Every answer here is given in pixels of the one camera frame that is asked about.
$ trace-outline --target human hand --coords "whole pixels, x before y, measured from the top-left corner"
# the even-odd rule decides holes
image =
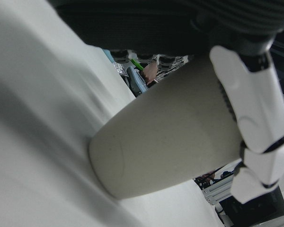
[[[157,62],[153,61],[141,71],[140,75],[144,78],[146,85],[149,85],[156,78],[157,72]]]

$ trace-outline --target cylindrical object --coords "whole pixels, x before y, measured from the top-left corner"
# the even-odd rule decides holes
[[[90,159],[116,198],[164,189],[239,158],[242,138],[208,56],[196,59],[114,116]]]

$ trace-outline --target white fabric surface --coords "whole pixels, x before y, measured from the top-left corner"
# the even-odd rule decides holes
[[[45,0],[0,0],[0,226],[223,226],[192,182],[115,201],[90,138],[134,99]]]

